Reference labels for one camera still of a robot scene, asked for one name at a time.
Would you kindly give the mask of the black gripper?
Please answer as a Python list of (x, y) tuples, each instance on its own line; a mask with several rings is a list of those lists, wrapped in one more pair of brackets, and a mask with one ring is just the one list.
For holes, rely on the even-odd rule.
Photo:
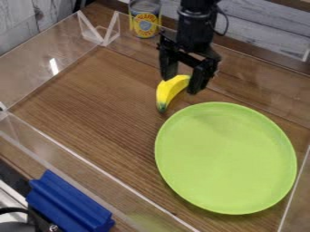
[[(179, 62), (190, 67), (196, 66), (188, 81), (188, 94), (196, 94), (206, 88), (220, 61), (220, 56), (211, 47), (218, 13), (218, 8), (179, 8), (176, 31), (160, 31), (158, 50), (162, 78), (167, 81), (175, 77)], [(191, 53), (202, 56), (203, 61), (190, 56)]]

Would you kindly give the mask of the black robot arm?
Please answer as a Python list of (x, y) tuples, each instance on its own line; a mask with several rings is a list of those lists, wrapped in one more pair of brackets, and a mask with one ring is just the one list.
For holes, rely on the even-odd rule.
[(196, 94), (207, 86), (222, 61), (211, 43), (220, 0), (182, 0), (178, 8), (176, 32), (160, 31), (158, 43), (160, 74), (168, 81), (178, 73), (178, 64), (192, 68), (187, 93)]

